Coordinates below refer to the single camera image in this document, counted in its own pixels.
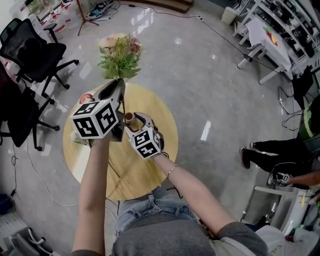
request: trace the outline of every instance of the gray shirt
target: gray shirt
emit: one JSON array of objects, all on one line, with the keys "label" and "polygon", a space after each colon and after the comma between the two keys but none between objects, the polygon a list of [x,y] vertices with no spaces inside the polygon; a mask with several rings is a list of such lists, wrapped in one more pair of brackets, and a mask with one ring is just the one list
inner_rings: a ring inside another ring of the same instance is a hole
[{"label": "gray shirt", "polygon": [[[216,238],[231,238],[247,247],[256,256],[268,255],[265,242],[241,222],[226,225],[218,232]],[[74,251],[72,254],[94,256],[92,253],[82,250]],[[215,256],[216,253],[205,230],[195,221],[174,214],[160,213],[140,217],[131,224],[113,244],[112,255]]]}]

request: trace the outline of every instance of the flower bouquet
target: flower bouquet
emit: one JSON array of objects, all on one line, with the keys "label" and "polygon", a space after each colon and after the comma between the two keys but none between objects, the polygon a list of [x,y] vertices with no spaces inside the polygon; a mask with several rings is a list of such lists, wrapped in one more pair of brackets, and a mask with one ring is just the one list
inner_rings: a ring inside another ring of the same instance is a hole
[{"label": "flower bouquet", "polygon": [[99,66],[105,70],[105,79],[130,79],[138,74],[137,68],[142,44],[135,37],[119,33],[99,41],[101,59]]}]

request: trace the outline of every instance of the bracelet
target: bracelet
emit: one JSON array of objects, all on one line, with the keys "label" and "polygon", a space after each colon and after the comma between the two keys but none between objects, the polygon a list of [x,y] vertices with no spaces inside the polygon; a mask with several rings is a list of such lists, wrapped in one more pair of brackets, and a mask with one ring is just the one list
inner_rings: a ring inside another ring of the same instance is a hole
[{"label": "bracelet", "polygon": [[171,170],[169,171],[168,175],[166,176],[167,179],[169,179],[169,175],[170,173],[174,170],[174,168],[180,166],[179,164],[176,164],[174,167],[171,168]]}]

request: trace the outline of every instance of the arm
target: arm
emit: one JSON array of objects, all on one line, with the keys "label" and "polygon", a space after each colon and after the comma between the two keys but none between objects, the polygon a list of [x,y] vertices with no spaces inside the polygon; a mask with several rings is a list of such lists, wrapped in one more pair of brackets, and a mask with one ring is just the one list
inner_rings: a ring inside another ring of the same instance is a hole
[{"label": "arm", "polygon": [[305,186],[315,186],[320,184],[320,171],[310,172],[305,175],[289,178],[288,184],[300,184]]},{"label": "arm", "polygon": [[[166,176],[176,165],[163,154],[157,154],[154,161]],[[223,209],[209,189],[188,171],[177,166],[170,173],[169,180],[213,234],[216,235],[224,226],[236,221]]]},{"label": "arm", "polygon": [[110,136],[95,139],[81,181],[79,216],[72,251],[105,254],[105,202]]}]

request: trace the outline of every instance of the white cable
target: white cable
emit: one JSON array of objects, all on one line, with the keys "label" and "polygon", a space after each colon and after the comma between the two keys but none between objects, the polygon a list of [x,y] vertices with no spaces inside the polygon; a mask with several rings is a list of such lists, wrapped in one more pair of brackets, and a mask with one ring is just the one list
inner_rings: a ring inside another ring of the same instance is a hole
[{"label": "white cable", "polygon": [[[70,205],[64,205],[64,204],[60,203],[59,201],[57,201],[56,199],[54,199],[53,196],[50,194],[50,191],[49,191],[49,189],[48,189],[48,187],[47,187],[47,184],[45,183],[44,179],[41,178],[41,176],[39,175],[39,173],[38,173],[37,170],[35,169],[34,164],[33,164],[32,161],[31,161],[31,158],[30,158],[30,155],[29,155],[29,142],[28,142],[28,138],[26,139],[26,152],[27,152],[27,154],[28,154],[28,157],[29,157],[29,160],[30,160],[30,163],[31,163],[31,165],[32,165],[33,170],[35,171],[36,175],[38,175],[38,177],[42,180],[42,182],[43,182],[43,184],[44,184],[44,186],[45,186],[45,188],[46,188],[46,191],[48,192],[48,194],[49,194],[49,196],[51,197],[51,199],[52,199],[53,201],[55,201],[56,203],[58,203],[59,205],[63,206],[63,207],[78,206],[78,205],[79,205],[78,203],[76,203],[76,204],[70,204]],[[115,215],[113,214],[113,212],[112,212],[110,209],[108,209],[107,207],[104,207],[104,208],[106,208],[106,209],[112,214],[114,220],[117,220],[117,218],[115,217]]]}]

